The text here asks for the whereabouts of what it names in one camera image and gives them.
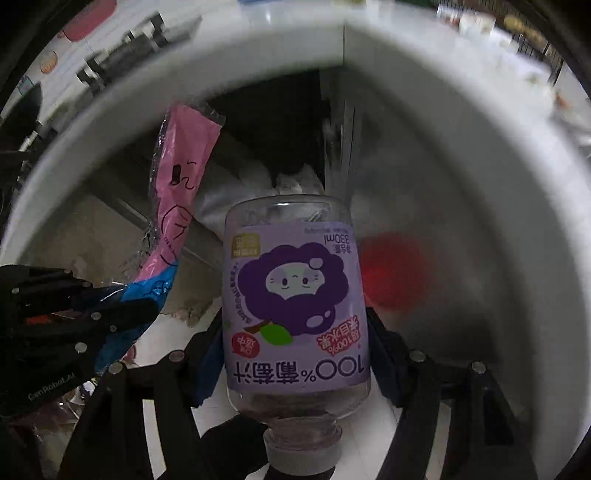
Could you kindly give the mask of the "purple grape juice bottle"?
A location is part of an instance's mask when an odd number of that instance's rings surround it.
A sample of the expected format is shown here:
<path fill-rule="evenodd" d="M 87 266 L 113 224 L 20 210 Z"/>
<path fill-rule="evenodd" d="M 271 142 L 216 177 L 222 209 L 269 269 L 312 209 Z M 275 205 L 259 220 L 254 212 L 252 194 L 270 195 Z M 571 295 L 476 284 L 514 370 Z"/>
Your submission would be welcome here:
<path fill-rule="evenodd" d="M 322 195 L 233 206 L 224 224 L 222 332 L 228 398 L 266 426 L 270 468 L 325 474 L 339 422 L 370 394 L 369 327 L 349 209 Z"/>

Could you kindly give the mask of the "white woven sack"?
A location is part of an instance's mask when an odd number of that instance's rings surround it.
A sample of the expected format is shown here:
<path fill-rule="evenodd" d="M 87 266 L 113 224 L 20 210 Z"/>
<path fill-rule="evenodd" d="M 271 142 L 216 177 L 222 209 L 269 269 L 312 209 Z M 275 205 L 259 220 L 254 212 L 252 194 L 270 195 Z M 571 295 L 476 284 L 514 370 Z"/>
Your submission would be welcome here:
<path fill-rule="evenodd" d="M 228 211 L 238 203 L 276 195 L 324 195 L 320 178 L 304 165 L 294 175 L 280 174 L 273 186 L 270 171 L 262 164 L 246 166 L 232 174 L 217 164 L 208 164 L 194 199 L 193 218 L 222 238 Z"/>

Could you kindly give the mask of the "pink blue plastic wrapper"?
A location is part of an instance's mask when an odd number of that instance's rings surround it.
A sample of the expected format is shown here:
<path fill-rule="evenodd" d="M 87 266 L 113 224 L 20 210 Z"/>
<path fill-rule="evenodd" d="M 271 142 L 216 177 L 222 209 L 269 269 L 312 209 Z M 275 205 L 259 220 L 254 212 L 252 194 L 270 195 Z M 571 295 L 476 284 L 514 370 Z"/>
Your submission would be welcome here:
<path fill-rule="evenodd" d="M 155 311 L 142 317 L 137 327 L 109 335 L 96 356 L 95 373 L 103 373 L 121 359 L 162 311 L 193 219 L 194 199 L 223 125 L 224 117 L 206 103 L 174 104 L 167 110 L 150 169 L 147 252 L 117 301 L 146 300 L 155 305 Z"/>

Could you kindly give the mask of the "black gas stove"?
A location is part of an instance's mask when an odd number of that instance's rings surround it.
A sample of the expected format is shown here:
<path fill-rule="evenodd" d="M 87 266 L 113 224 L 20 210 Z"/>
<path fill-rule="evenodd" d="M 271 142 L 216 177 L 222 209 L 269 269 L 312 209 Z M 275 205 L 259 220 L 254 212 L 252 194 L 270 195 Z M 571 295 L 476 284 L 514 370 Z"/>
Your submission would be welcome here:
<path fill-rule="evenodd" d="M 76 77 L 96 94 L 151 57 L 190 40 L 203 19 L 204 16 L 197 15 L 179 24 L 167 26 L 161 14 L 155 12 L 134 29 L 127 31 L 114 47 L 86 57 L 85 64 L 76 73 Z"/>

